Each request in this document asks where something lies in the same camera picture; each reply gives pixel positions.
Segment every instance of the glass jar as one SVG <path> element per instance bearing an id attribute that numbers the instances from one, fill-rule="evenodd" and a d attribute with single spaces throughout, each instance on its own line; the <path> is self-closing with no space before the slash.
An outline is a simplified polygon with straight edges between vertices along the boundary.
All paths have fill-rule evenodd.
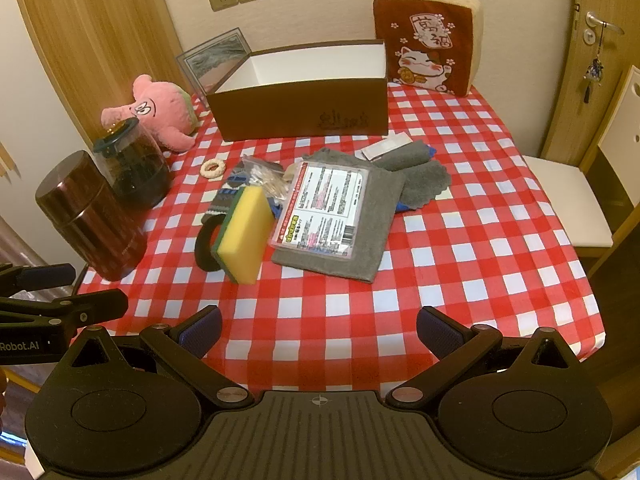
<path id="1" fill-rule="evenodd" d="M 151 134 L 131 117 L 114 124 L 93 152 L 102 174 L 127 208 L 151 209 L 168 193 L 171 173 Z"/>

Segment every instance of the chair seat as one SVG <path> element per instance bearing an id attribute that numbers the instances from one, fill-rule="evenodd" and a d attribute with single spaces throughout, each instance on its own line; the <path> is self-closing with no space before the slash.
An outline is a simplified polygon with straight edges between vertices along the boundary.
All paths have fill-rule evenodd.
<path id="1" fill-rule="evenodd" d="M 533 156 L 524 156 L 524 160 L 551 200 L 572 246 L 613 245 L 602 209 L 578 168 Z"/>

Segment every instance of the screw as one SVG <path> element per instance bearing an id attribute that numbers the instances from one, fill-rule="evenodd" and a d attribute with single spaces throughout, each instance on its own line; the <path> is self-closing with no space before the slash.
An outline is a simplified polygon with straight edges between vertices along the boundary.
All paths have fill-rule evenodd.
<path id="1" fill-rule="evenodd" d="M 216 394 L 216 397 L 222 402 L 240 402 L 245 400 L 248 396 L 249 392 L 247 390 L 236 386 L 220 388 Z"/>
<path id="2" fill-rule="evenodd" d="M 391 392 L 391 396 L 398 402 L 418 402 L 422 398 L 422 392 L 418 388 L 404 386 L 396 388 Z"/>

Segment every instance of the white chair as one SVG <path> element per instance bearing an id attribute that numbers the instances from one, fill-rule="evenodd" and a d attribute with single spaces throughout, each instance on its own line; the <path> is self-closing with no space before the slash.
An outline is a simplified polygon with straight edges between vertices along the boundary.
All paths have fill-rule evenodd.
<path id="1" fill-rule="evenodd" d="M 600 155 L 622 185 L 625 200 L 599 196 L 598 202 L 585 175 Z M 532 156 L 524 159 L 551 201 L 578 256 L 598 258 L 589 270 L 592 276 L 640 221 L 640 70 L 631 66 L 620 81 L 579 168 Z M 613 234 L 612 220 L 607 222 L 601 208 L 604 203 L 615 203 L 619 208 L 628 205 L 626 218 L 619 226 L 613 226 Z"/>

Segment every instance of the red and white checkered tablecloth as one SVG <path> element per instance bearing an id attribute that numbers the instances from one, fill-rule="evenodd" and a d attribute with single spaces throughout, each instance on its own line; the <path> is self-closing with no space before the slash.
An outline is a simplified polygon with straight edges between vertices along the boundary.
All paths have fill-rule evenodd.
<path id="1" fill-rule="evenodd" d="M 415 318 L 437 306 L 467 326 L 506 336 L 557 326 L 581 358 L 604 344 L 604 329 L 574 248 L 510 134 L 477 90 L 466 98 L 389 84 L 390 132 L 438 150 L 452 185 L 418 211 L 395 216 L 372 285 L 281 267 L 264 255 L 258 282 L 235 285 L 194 262 L 200 218 L 222 181 L 199 175 L 208 158 L 233 167 L 241 155 L 285 167 L 323 146 L 353 153 L 380 137 L 224 142 L 195 101 L 196 145 L 171 155 L 174 186 L 148 216 L 148 249 L 119 283 L 89 270 L 80 292 L 119 286 L 127 314 L 106 323 L 137 333 L 175 325 L 217 303 L 223 335 L 205 361 L 254 392 L 373 389 L 386 393 L 429 367 Z"/>

